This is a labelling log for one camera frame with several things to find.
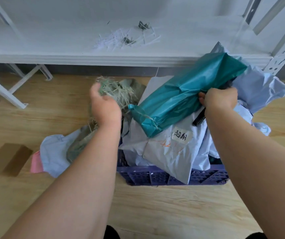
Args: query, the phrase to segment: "wooden floor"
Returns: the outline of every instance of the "wooden floor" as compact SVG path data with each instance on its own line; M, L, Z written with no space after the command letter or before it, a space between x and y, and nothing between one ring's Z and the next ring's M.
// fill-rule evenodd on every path
M0 75L6 87L17 80L14 75ZM148 78L139 80L148 82ZM20 110L0 101L0 147L12 142L37 151L46 136L67 135L86 124L92 82L93 78L85 76L55 76L52 81L33 76L15 93L29 103L27 108ZM285 98L258 112L254 120L268 124L272 139L285 146ZM0 177L0 237L54 180L46 173L29 173L30 165L29 160L16 178ZM118 175L109 224L121 238L137 239L241 239L260 231L231 182L219 186L131 187Z

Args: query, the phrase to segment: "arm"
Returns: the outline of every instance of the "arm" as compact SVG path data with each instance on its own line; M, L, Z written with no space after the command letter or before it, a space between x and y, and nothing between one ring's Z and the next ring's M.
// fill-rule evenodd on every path
M233 111L235 88L199 96L236 191L268 238L285 238L285 148Z
M103 238L112 203L121 110L91 88L99 128L81 155L13 224L4 239Z

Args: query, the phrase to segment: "green mailing bag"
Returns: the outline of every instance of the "green mailing bag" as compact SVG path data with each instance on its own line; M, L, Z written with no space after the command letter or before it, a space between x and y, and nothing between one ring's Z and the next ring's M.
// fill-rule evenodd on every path
M201 107L198 93L219 88L239 76L247 66L227 53L208 53L192 69L176 75L140 105L128 105L132 117L151 138Z

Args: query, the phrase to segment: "handwritten label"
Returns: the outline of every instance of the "handwritten label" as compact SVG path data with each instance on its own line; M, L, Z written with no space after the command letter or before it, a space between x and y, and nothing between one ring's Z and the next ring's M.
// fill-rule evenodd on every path
M175 127L172 130L172 136L171 136L172 140L175 140L182 144L188 144L188 142L190 142L192 138L193 138L192 131L188 131L188 130L178 128L178 127Z

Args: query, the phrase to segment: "person's right hand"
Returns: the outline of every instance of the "person's right hand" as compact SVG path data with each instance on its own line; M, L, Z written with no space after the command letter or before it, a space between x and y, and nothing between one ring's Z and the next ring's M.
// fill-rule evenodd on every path
M92 114L99 126L121 126L121 109L117 102L110 96L99 94L100 83L95 83L90 89Z
M237 99L238 99L238 91L234 87L224 90L211 88L208 90L206 94L203 92L199 93L200 103L209 109L211 108L233 109L236 106Z

